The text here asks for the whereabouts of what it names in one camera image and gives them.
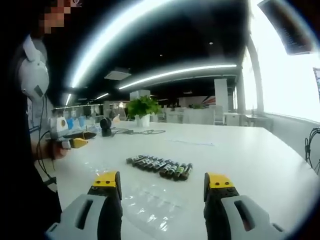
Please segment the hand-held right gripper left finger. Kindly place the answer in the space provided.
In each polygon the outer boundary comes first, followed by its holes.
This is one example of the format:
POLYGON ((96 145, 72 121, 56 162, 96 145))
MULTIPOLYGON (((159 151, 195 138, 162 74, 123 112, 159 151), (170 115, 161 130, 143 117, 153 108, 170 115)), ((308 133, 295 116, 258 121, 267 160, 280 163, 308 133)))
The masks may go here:
POLYGON ((119 171, 98 176, 46 231, 48 240, 120 240, 122 189, 119 171))

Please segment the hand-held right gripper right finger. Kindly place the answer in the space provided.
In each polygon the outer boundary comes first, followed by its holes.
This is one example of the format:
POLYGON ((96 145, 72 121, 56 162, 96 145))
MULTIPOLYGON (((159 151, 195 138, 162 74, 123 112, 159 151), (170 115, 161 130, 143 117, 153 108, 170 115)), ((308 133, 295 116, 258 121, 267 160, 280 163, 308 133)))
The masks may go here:
POLYGON ((240 195, 223 174, 204 174, 203 216, 208 240, 285 240, 286 232, 269 214, 240 195))

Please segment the person's left hand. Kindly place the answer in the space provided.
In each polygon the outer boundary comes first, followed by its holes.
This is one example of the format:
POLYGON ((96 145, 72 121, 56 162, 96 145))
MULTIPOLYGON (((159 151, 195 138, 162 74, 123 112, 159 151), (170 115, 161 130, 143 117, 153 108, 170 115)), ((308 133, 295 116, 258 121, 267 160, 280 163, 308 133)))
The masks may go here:
POLYGON ((62 148, 62 145, 60 142, 49 141, 45 144, 43 158, 58 160, 58 159, 64 158, 67 153, 68 153, 68 150, 62 148))

